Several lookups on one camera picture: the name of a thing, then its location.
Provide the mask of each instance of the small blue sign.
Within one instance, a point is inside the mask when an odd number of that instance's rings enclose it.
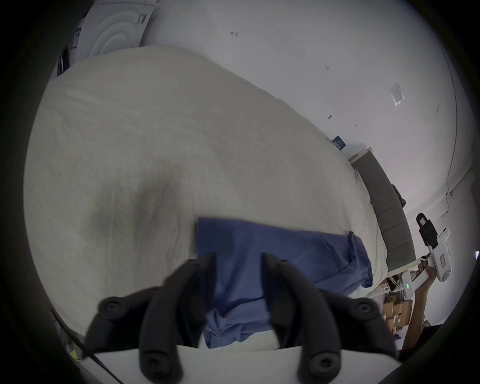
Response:
[[[340,136],[337,136],[335,139],[333,139],[332,143],[335,144],[340,151],[346,146],[345,142],[340,139]]]

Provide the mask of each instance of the gray headboard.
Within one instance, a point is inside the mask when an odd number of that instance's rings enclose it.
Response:
[[[369,150],[352,163],[367,187],[387,247],[388,271],[416,260],[412,235],[392,183]]]

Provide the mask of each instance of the label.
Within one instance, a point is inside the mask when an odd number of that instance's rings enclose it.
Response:
[[[345,142],[340,139],[340,136],[337,136],[335,139],[333,139],[332,143],[335,144],[340,151],[346,146]]]
[[[75,29],[75,33],[73,34],[73,41],[72,41],[72,49],[73,48],[77,48],[77,45],[78,45],[78,39],[80,37],[80,31],[82,30],[82,28],[77,28]]]

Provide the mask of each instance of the white panel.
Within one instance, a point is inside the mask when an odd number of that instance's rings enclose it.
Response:
[[[154,9],[139,3],[94,4],[80,32],[76,61],[138,47]]]
[[[178,346],[183,368],[181,383],[298,383],[297,368],[301,347],[268,352],[221,353]],[[138,349],[96,355],[123,383],[150,384],[140,372]],[[342,366],[336,383],[379,383],[400,363],[386,355],[341,351]],[[117,384],[90,359],[82,362],[103,383]]]

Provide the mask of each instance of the sticker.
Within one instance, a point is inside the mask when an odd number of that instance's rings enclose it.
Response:
[[[396,106],[400,104],[400,102],[404,99],[402,90],[400,89],[400,84],[398,82],[390,89],[390,93],[392,94],[393,101]]]
[[[77,45],[78,45],[78,39],[80,37],[80,31],[82,30],[82,28],[77,28],[75,29],[75,33],[73,34],[73,42],[72,42],[72,49],[73,48],[77,48]]]
[[[340,139],[340,136],[337,136],[335,139],[332,140],[332,143],[335,144],[335,146],[341,151],[343,148],[345,148],[346,144],[345,142]]]

